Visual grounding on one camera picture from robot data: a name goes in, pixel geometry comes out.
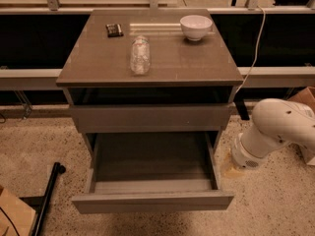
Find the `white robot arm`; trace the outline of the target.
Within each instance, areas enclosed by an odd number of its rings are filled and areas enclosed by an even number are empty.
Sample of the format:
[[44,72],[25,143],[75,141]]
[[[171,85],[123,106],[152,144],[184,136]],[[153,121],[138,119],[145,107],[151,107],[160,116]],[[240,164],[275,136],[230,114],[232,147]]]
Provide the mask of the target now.
[[315,153],[314,111],[299,102],[263,99],[252,110],[251,126],[233,140],[221,174],[243,176],[246,170],[259,169],[270,153],[290,144],[299,145],[309,155]]

